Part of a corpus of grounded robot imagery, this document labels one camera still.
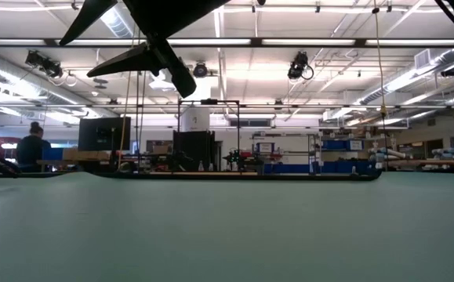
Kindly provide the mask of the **black device with green lights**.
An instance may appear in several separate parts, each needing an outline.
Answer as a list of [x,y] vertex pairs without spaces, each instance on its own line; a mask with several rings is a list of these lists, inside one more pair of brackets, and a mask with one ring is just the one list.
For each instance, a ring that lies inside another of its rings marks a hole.
[[242,157],[242,152],[240,150],[232,150],[229,152],[229,154],[224,157],[224,159],[227,161],[227,164],[233,167],[236,165],[238,169],[241,168],[241,166],[244,164],[244,160]]

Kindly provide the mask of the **white round pillar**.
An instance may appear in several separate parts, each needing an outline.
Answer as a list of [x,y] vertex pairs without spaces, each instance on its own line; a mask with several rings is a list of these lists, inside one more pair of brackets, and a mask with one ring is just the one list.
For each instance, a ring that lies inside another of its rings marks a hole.
[[184,132],[204,132],[210,128],[210,112],[205,107],[189,107],[180,115]]

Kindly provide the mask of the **black partition panel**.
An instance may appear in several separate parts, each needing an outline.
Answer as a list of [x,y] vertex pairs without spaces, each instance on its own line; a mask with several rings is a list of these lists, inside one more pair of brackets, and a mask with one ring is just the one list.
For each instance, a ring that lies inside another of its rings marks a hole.
[[178,155],[178,164],[187,172],[197,172],[199,165],[205,170],[216,155],[215,132],[173,132],[173,153]]

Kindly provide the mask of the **brown cardboard box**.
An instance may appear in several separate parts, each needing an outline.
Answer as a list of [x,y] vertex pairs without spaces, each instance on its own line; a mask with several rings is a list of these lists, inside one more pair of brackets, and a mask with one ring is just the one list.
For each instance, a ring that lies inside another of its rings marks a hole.
[[77,148],[64,148],[65,161],[109,161],[110,154],[105,151],[82,151]]

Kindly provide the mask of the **red cabinet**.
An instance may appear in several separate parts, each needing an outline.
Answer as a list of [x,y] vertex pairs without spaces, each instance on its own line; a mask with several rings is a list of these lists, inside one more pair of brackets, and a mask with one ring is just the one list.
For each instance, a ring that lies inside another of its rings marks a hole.
[[0,137],[0,157],[15,158],[17,144],[21,138],[16,137]]

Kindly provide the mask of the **silver ventilation duct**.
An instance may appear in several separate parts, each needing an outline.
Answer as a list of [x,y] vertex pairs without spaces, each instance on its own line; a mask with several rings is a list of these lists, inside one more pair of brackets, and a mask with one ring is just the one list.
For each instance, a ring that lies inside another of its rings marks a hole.
[[[110,8],[100,19],[116,38],[130,38],[131,42],[129,44],[131,46],[143,43],[142,32],[134,22],[129,22],[129,18],[126,17],[122,11],[121,4],[117,4]],[[146,77],[149,77],[150,82],[148,85],[153,90],[163,92],[176,91],[176,86],[166,80],[166,70],[160,70],[158,75],[154,75],[149,71],[148,74],[146,74]]]
[[415,64],[405,68],[383,79],[377,86],[365,90],[354,105],[367,105],[372,101],[387,96],[392,92],[411,85],[422,78],[430,77],[434,73],[440,73],[454,67],[454,49],[429,49],[431,54],[431,65],[417,70]]

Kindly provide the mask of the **wooden table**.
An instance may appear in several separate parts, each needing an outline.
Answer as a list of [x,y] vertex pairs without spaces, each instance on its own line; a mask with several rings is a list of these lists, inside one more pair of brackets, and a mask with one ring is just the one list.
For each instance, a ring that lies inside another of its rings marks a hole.
[[454,165],[454,160],[389,160],[388,166]]

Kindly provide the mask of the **blue storage bin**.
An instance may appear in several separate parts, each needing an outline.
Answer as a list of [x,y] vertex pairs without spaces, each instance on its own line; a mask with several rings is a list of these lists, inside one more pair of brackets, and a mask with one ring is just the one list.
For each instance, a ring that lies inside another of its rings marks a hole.
[[368,175],[376,171],[371,161],[325,161],[322,166],[317,161],[311,164],[266,164],[264,173],[268,174],[352,174]]
[[321,148],[330,151],[363,151],[365,145],[362,140],[358,139],[324,140]]

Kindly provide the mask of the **black metal cube frame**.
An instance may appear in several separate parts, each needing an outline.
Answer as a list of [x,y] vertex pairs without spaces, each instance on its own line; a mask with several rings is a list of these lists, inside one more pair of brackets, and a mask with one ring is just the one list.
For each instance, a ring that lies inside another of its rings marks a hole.
[[[184,110],[189,107],[205,107],[209,108],[210,112],[210,128],[209,131],[215,132],[211,127],[211,113],[212,110],[224,110],[229,106],[236,106],[239,114],[240,111],[240,102],[238,100],[221,100],[221,99],[200,99],[200,100],[179,100],[177,105],[177,128],[175,131],[183,132],[181,129],[181,120],[180,115]],[[216,132],[215,132],[215,151],[216,151]],[[199,165],[198,172],[211,172],[218,169],[218,166],[215,164],[216,157],[219,153],[216,151],[215,159],[213,163],[209,166],[208,170],[205,170],[202,167],[202,164]]]

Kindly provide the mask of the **person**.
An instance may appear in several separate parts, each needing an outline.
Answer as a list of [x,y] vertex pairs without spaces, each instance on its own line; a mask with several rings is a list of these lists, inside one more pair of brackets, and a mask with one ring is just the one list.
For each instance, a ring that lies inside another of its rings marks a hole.
[[22,172],[41,172],[43,150],[51,148],[51,143],[43,139],[44,130],[36,121],[31,122],[29,135],[22,138],[16,147],[18,168]]

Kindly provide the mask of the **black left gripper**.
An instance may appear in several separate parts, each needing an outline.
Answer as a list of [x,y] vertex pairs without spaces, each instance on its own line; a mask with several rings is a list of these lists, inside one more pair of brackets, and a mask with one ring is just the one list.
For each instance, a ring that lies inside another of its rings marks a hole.
[[[182,60],[174,53],[168,38],[200,20],[229,0],[123,0],[134,22],[146,37],[142,43],[102,64],[87,74],[89,78],[126,71],[150,71],[158,75],[166,69],[173,85],[183,97],[190,96],[197,85]],[[59,45],[67,45],[82,35],[117,0],[85,0]]]

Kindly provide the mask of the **white air vent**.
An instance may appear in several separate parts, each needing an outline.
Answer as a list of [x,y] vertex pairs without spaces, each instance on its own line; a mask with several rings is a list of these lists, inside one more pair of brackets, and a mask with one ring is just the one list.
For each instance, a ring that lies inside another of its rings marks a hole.
[[417,70],[422,70],[424,67],[429,67],[431,65],[430,50],[424,49],[423,51],[414,55],[414,64]]

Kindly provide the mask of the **black computer monitor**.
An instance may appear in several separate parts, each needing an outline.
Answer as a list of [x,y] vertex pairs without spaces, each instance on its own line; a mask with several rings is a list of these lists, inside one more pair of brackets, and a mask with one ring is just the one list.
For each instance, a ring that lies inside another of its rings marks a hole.
[[78,149],[80,151],[130,150],[130,117],[81,119]]

